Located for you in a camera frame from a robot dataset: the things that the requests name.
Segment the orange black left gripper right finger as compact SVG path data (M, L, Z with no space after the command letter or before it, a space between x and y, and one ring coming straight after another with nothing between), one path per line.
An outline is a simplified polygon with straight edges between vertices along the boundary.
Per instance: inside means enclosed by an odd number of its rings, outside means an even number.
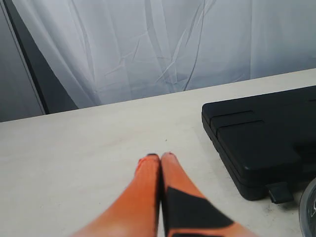
M243 236L243 227L207 200L188 177L175 154L163 154L161 167L166 237Z

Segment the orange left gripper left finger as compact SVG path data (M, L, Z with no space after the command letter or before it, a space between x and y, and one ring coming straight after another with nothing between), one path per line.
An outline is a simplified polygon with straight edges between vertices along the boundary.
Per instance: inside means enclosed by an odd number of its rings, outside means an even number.
M156 237L159 217L160 159L146 155L123 193L74 237Z

